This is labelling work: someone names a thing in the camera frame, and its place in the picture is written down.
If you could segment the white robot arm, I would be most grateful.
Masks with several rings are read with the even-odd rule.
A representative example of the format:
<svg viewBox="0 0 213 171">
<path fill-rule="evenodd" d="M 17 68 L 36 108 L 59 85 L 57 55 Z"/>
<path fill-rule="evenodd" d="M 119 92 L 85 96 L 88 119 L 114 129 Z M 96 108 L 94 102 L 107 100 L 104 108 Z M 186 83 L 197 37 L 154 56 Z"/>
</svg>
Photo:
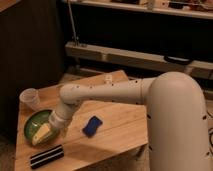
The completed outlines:
<svg viewBox="0 0 213 171">
<path fill-rule="evenodd" d="M 206 102 L 199 84 L 181 72 L 154 78 L 84 86 L 66 84 L 49 117 L 55 130 L 70 124 L 85 100 L 144 105 L 150 171 L 211 171 Z"/>
</svg>

